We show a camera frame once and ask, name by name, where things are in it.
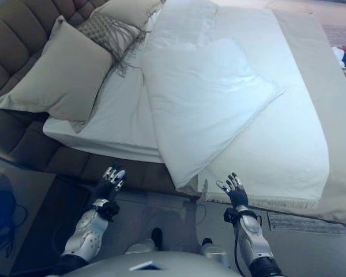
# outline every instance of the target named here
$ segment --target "robotic arm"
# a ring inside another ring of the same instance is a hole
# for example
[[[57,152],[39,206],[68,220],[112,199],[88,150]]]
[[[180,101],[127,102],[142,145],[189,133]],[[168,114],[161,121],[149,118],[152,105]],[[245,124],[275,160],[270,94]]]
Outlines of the robotic arm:
[[[119,212],[115,197],[125,179],[125,170],[118,166],[109,167],[99,181],[94,202],[76,225],[68,239],[65,250],[51,271],[55,277],[83,267],[94,258],[101,248],[101,240],[112,217]]]
[[[270,246],[262,235],[256,214],[247,208],[249,201],[240,179],[232,173],[226,183],[216,183],[230,197],[233,206],[225,211],[224,220],[235,228],[235,243],[239,237],[241,254],[252,277],[282,277]]]

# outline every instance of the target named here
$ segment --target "gray pillow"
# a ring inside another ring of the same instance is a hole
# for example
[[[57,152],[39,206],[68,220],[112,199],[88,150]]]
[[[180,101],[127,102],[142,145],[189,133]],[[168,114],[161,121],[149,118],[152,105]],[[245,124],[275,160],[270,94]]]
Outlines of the gray pillow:
[[[0,108],[75,121],[79,132],[91,114],[97,92],[112,65],[111,55],[60,16],[42,56],[6,95]]]
[[[140,34],[137,28],[99,12],[95,12],[77,29],[111,54],[113,66],[122,63],[125,51]]]
[[[98,7],[94,13],[100,12],[142,29],[149,17],[161,9],[161,5],[160,0],[109,0]]]

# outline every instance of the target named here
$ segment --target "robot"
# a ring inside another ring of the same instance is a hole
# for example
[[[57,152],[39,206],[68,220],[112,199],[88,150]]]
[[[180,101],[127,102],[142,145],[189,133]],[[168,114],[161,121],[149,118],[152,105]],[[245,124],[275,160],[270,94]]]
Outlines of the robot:
[[[152,239],[145,239],[132,245],[124,255],[89,264],[101,248],[101,239],[112,217],[119,212],[115,197],[125,181],[125,170],[113,165],[103,174],[94,202],[76,225],[68,239],[65,250],[48,277],[104,277],[104,276],[244,276],[229,268],[225,251],[213,245],[209,239],[202,246],[200,254],[184,252],[160,252]],[[282,277],[274,255],[257,216],[250,211],[247,194],[235,173],[225,183],[217,186],[226,192],[232,204],[224,213],[224,220],[232,223],[235,230],[235,253],[237,242],[240,252],[252,277]]]

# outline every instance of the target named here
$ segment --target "white bed sheet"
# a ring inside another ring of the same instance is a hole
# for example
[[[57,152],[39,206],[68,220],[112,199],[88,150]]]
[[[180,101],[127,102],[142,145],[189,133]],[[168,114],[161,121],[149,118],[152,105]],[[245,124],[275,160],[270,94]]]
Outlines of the white bed sheet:
[[[287,41],[271,10],[220,6],[216,38],[234,38],[250,66],[285,92],[198,175],[205,200],[228,202],[215,185],[234,171],[250,204],[315,207],[329,175],[324,133]]]
[[[159,12],[145,29],[151,30]],[[145,43],[128,53],[125,77],[110,72],[101,86],[92,118],[78,134],[68,121],[49,118],[43,132],[64,145],[85,152],[121,159],[163,163],[153,130],[151,108],[141,67]]]

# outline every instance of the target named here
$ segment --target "upholstered headboard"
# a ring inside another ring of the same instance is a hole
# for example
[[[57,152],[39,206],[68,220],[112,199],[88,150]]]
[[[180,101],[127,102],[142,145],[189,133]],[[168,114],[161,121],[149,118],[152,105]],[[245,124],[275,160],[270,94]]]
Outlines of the upholstered headboard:
[[[95,7],[106,1],[8,0],[3,3],[0,6],[0,96],[18,84],[41,56],[60,14],[72,25],[78,25],[90,16]],[[84,156],[85,163],[89,154],[66,148],[43,134],[42,126],[47,117],[47,113],[0,109],[0,158],[32,169],[50,171],[54,171],[51,169],[52,161],[66,157],[78,161],[80,156]],[[64,169],[63,164],[57,171]]]
[[[0,96],[36,62],[60,14],[71,25],[78,25],[106,1],[9,0],[0,6]]]

